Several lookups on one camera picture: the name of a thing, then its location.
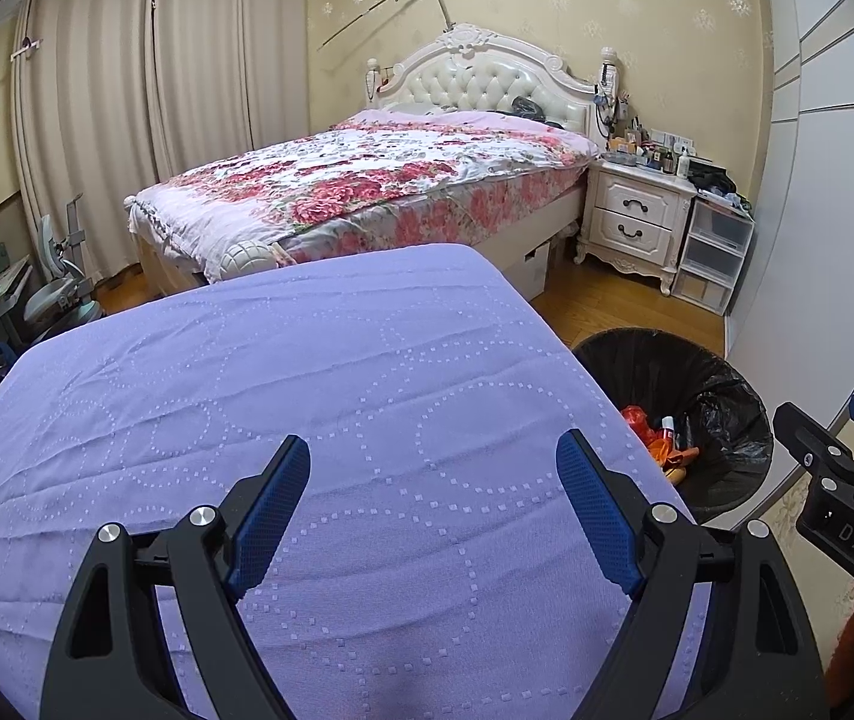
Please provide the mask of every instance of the chair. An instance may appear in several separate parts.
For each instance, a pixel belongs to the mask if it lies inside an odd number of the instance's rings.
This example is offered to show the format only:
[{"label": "chair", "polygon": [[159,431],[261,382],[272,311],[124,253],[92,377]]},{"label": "chair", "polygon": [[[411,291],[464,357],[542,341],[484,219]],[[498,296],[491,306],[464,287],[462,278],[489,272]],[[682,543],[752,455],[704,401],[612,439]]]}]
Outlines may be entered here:
[{"label": "chair", "polygon": [[[83,230],[77,229],[78,197],[67,204],[67,239],[59,242],[54,237],[50,215],[40,220],[40,260],[50,272],[53,281],[31,295],[24,309],[24,319],[32,325],[50,324],[37,337],[34,343],[40,343],[67,330],[94,322],[104,315],[101,304],[90,298],[92,289],[83,272],[83,255],[80,242]],[[69,257],[64,256],[69,250]]]}]

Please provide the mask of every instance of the bottle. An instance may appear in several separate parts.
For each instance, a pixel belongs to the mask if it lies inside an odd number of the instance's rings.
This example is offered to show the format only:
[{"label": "bottle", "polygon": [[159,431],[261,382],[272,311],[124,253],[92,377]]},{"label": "bottle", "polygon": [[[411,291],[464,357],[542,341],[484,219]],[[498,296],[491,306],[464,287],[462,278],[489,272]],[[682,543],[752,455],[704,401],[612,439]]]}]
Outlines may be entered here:
[{"label": "bottle", "polygon": [[673,416],[665,416],[661,420],[660,430],[657,431],[657,437],[667,442],[667,454],[673,452]]},{"label": "bottle", "polygon": [[690,154],[687,153],[687,146],[683,146],[683,153],[680,154],[680,159],[676,161],[676,177],[686,178],[690,172]]}]

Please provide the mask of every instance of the red plastic bag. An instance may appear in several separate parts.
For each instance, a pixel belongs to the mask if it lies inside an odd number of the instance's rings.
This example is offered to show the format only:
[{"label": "red plastic bag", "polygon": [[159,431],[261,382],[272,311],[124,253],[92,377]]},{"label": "red plastic bag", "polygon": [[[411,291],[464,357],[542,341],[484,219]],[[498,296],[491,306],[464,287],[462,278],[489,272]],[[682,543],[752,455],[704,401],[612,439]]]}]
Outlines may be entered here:
[{"label": "red plastic bag", "polygon": [[627,420],[630,429],[637,434],[644,446],[649,445],[656,438],[651,426],[646,423],[646,412],[639,406],[627,406],[620,411],[620,414]]}]

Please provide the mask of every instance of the wooden floor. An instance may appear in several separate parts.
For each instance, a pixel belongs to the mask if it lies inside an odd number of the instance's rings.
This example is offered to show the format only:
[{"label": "wooden floor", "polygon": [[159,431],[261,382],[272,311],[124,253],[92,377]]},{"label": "wooden floor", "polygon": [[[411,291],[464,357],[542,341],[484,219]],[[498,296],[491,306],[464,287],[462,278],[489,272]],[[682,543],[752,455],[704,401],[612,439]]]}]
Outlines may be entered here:
[{"label": "wooden floor", "polygon": [[[723,356],[723,319],[678,298],[664,298],[659,281],[618,274],[591,257],[582,266],[564,260],[547,276],[547,289],[534,300],[568,346],[612,327],[666,330]],[[128,269],[99,287],[96,298],[107,314],[155,299],[139,269]]]},{"label": "wooden floor", "polygon": [[101,304],[104,314],[120,314],[128,308],[150,303],[157,296],[148,286],[140,266],[128,268],[94,290],[94,298]]}]

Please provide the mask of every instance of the purple mattress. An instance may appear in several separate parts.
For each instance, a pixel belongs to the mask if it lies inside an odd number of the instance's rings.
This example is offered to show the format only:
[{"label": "purple mattress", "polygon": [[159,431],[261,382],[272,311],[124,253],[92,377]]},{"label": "purple mattress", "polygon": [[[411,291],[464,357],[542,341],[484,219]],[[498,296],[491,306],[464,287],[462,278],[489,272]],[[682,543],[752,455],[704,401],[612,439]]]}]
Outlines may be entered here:
[{"label": "purple mattress", "polygon": [[[310,483],[239,610],[299,720],[567,720],[629,605],[558,483],[572,426],[682,508],[573,355],[458,245],[256,274],[45,341],[0,388],[0,688],[37,717],[98,526],[173,525],[294,433]],[[187,700],[213,717],[176,600],[160,598]]]}]

